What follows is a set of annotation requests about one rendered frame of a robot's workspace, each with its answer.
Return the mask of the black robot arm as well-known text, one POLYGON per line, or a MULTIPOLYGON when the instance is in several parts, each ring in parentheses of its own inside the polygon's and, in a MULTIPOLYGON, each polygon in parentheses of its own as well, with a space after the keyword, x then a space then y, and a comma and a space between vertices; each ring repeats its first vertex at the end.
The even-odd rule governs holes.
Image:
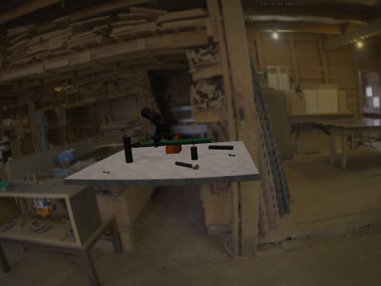
POLYGON ((163 120, 162 116, 159 113, 151 112, 149 107, 144 107, 141 110, 141 115, 145 118, 153 122, 158 128, 161 128, 160 137, 164 137, 169 141, 174 139, 174 136, 170 133, 169 125, 163 120))

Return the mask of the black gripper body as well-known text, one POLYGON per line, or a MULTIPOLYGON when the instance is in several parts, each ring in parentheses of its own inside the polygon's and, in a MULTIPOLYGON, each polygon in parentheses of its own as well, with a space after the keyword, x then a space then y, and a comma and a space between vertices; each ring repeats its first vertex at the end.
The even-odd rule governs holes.
MULTIPOLYGON (((161 133, 161 128, 158 128, 158 127, 156 127, 156 133, 155 133, 155 135, 153 135, 152 136, 152 140, 156 140, 156 141, 159 141, 160 140, 160 133, 161 133)), ((163 130, 162 130, 162 132, 163 132, 163 130)))

